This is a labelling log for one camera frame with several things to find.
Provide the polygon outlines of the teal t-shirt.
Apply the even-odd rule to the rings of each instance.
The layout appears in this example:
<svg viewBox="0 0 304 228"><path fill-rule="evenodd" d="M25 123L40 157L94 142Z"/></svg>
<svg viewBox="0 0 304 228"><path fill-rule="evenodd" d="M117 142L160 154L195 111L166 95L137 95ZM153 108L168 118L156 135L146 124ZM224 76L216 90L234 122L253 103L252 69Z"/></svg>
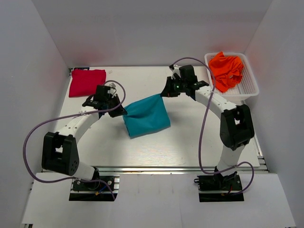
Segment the teal t-shirt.
<svg viewBox="0 0 304 228"><path fill-rule="evenodd" d="M171 126L163 98L155 94L125 107L124 124L130 138L156 133Z"/></svg>

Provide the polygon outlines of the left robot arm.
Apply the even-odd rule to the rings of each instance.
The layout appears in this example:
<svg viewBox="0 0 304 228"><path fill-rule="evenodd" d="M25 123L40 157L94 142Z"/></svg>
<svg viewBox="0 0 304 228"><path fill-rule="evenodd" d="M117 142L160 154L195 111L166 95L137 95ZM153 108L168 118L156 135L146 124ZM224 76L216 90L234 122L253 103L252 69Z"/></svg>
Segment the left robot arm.
<svg viewBox="0 0 304 228"><path fill-rule="evenodd" d="M99 187L100 177L95 167L80 161L77 144L104 114L112 118L127 114L116 93L117 82L109 83L98 85L95 94L84 101L71 121L55 133L46 133L43 141L42 168L82 179L91 190Z"/></svg>

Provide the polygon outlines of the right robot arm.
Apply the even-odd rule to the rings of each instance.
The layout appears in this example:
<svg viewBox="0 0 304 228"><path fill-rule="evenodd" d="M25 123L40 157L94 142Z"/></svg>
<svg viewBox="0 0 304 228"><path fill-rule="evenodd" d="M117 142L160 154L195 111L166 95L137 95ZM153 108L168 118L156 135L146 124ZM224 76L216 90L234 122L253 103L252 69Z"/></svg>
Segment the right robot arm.
<svg viewBox="0 0 304 228"><path fill-rule="evenodd" d="M219 135L223 143L220 160L215 167L215 185L226 189L231 185L231 175L236 174L237 163L245 146L254 137L254 127L247 105L237 105L214 92L205 81L199 81L192 65L170 65L172 75L167 77L162 97L178 97L185 93L204 105L220 120Z"/></svg>

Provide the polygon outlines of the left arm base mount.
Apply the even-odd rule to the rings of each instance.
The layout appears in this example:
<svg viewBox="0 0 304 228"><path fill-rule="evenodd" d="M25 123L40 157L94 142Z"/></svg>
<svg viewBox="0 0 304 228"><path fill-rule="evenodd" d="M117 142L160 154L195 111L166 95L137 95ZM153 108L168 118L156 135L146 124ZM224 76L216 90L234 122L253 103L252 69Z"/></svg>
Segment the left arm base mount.
<svg viewBox="0 0 304 228"><path fill-rule="evenodd" d="M72 182L69 201L114 202L119 190L119 176L101 175L95 168L94 182Z"/></svg>

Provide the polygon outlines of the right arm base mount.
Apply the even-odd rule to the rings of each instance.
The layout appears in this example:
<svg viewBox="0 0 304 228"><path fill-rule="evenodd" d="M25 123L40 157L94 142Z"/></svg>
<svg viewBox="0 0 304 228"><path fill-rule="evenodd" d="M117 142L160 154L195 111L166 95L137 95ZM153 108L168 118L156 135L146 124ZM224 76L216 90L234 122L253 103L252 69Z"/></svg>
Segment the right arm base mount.
<svg viewBox="0 0 304 228"><path fill-rule="evenodd" d="M200 202L242 202L244 201L240 176L235 172L227 177L201 175L193 180L198 186Z"/></svg>

